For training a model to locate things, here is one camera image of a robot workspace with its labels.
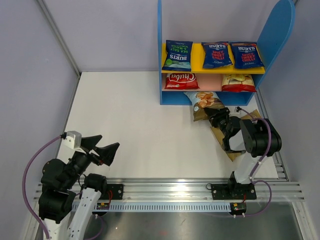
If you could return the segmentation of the light blue cassava chips bag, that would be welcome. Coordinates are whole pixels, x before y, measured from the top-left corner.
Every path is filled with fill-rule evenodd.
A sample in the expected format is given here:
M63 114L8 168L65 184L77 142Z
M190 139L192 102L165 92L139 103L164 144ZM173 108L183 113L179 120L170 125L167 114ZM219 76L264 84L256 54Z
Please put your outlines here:
M223 109L225 107L217 93L213 91L185 91L184 94L191 101L194 122L208 119L205 108Z

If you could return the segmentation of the blue shelf with coloured boards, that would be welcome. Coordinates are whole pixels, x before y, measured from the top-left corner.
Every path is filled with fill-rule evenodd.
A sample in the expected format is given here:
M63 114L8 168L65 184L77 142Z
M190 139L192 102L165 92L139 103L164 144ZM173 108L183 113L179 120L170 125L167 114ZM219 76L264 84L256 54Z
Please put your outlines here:
M275 63L280 52L293 31L296 9L291 0L280 0L271 10L268 19L257 40L257 50L263 67L235 69L233 66L216 69L203 69L205 52L200 43L194 43L191 49L192 72L197 75L199 90L217 92L218 97L227 106L246 106L254 96L252 92L221 91L222 74L252 74L256 88L259 88L268 71ZM166 58L166 44L162 39L162 2L157 2L157 43L159 103L161 105L189 106L191 101L183 90L165 89L167 71L163 70Z

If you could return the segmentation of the blue Burts sea salt bag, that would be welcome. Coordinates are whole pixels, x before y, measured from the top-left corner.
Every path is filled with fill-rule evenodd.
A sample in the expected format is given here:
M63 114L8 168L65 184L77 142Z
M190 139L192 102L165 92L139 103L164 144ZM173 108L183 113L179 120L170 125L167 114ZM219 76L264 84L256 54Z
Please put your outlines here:
M190 72L192 41L166 40L163 71Z

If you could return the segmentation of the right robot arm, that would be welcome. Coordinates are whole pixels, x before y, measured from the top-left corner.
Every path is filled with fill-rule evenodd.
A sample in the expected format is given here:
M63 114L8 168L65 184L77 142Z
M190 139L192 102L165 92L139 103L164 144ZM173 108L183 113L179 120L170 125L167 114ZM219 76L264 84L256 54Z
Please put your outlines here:
M255 200L255 174L266 157L282 148L282 139L269 119L247 113L244 118L230 114L228 108L204 109L212 127L222 134L221 147L235 154L239 165L227 181L209 184L214 200Z

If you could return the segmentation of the yellow chips bag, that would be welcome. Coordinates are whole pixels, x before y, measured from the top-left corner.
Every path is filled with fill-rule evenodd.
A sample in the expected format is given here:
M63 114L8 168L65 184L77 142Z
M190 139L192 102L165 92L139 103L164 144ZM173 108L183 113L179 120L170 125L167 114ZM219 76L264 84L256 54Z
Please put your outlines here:
M250 118L250 115L252 115L252 118L261 117L258 110L254 110L247 115L243 116L242 118L239 118L235 115L232 117L232 123L233 128L231 132L221 132L219 128L215 128L211 126L211 131L217 141L219 142L221 148L224 150L224 152L228 155L230 160L233 162L238 156L241 156L245 153L245 150L243 147L240 148L240 150L234 150L230 147L229 140L230 138L234 137L238 132L241 130L240 128L240 120L247 120Z

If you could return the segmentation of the blue Burts chilli bag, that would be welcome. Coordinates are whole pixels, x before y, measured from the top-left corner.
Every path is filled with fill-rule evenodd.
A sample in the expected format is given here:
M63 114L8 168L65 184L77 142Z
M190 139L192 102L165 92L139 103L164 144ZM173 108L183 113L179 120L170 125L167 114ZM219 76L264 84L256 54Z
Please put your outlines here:
M201 45L204 50L204 62L202 65L204 69L216 69L232 65L228 42L202 42Z
M230 41L229 45L236 69L251 69L264 66L256 42Z

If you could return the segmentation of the red Chuba bag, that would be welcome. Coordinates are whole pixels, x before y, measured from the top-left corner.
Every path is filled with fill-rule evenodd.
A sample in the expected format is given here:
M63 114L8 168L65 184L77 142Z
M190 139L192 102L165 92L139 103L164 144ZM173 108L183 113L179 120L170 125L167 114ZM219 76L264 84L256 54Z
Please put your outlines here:
M221 91L255 93L256 87L251 74L224 74L222 76Z
M165 79L167 90L196 90L198 80L194 73L168 73Z

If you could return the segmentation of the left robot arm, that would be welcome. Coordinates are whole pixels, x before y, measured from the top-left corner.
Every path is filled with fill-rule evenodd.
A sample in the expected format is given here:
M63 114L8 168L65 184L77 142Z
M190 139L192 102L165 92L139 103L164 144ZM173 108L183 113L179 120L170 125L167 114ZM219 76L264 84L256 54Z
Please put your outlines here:
M104 175L96 173L84 177L79 193L72 191L90 164L110 166L114 161L120 144L98 147L101 139L102 135L82 137L77 131L54 138L65 142L74 153L68 162L54 158L42 169L38 217L48 240L84 239L92 213L109 211L113 200L123 199L123 184L108 184Z

